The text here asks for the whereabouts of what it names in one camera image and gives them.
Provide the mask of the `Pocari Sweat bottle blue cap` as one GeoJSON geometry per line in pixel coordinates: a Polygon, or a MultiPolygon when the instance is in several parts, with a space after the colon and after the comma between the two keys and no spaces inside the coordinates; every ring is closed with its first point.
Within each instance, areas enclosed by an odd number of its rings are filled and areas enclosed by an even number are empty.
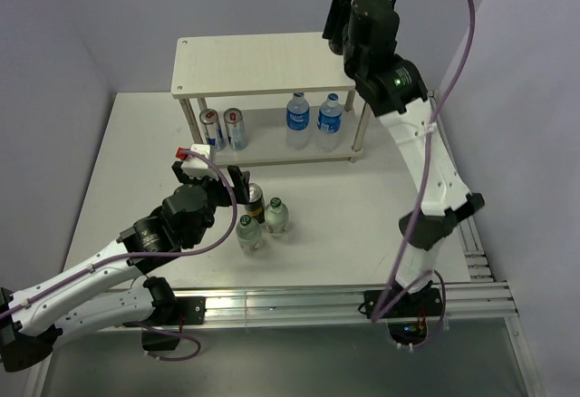
{"type": "Polygon", "coordinates": [[[333,151],[339,141],[343,107],[336,93],[329,93],[320,105],[316,123],[315,143],[319,150],[333,151]]]}

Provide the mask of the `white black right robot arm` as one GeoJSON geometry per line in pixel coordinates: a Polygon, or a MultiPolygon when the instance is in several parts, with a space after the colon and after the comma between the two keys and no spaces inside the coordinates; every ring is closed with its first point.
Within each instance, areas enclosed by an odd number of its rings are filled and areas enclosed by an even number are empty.
{"type": "Polygon", "coordinates": [[[400,17],[394,5],[395,0],[332,0],[322,34],[390,133],[417,188],[413,209],[398,222],[402,241],[374,319],[393,308],[412,315],[422,306],[421,291],[438,275],[444,241],[485,204],[454,167],[420,71],[396,52],[400,17]]]}

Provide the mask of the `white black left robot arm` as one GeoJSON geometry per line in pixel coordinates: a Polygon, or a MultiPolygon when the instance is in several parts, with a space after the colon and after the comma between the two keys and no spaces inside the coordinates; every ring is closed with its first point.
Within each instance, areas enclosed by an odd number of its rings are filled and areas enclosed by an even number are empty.
{"type": "Polygon", "coordinates": [[[212,162],[198,175],[181,161],[180,183],[149,216],[104,249],[53,278],[20,291],[1,291],[1,364],[8,373],[43,361],[69,339],[127,325],[158,332],[177,312],[169,283],[151,272],[180,257],[207,253],[200,245],[219,207],[249,201],[250,174],[212,162]]]}

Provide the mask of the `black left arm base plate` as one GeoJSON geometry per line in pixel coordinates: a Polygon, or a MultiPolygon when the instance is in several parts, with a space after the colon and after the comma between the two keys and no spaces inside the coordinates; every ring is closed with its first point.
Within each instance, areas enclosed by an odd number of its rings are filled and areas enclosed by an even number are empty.
{"type": "MultiPolygon", "coordinates": [[[[157,327],[168,326],[181,332],[186,325],[202,325],[204,323],[206,298],[203,296],[178,297],[170,315],[157,327]]],[[[166,336],[143,329],[141,332],[141,347],[144,351],[154,353],[173,352],[179,345],[177,336],[166,336]]]]}

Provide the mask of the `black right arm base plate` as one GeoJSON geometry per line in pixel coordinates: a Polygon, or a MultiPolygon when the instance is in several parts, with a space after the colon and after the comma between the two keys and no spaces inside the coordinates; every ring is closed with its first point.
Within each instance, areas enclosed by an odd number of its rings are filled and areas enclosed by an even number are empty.
{"type": "MultiPolygon", "coordinates": [[[[363,302],[358,306],[358,312],[370,319],[381,292],[381,290],[364,291],[363,302]]],[[[442,308],[440,290],[436,286],[427,285],[419,292],[404,295],[383,318],[436,317],[440,315],[442,308]]]]}

